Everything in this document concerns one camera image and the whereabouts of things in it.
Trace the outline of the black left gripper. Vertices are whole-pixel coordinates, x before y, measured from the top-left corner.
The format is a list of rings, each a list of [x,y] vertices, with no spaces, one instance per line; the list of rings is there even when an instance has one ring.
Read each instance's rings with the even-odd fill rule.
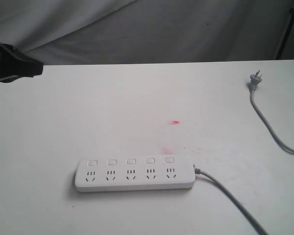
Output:
[[[44,64],[16,47],[0,43],[0,82],[11,83],[23,77],[42,75]]]

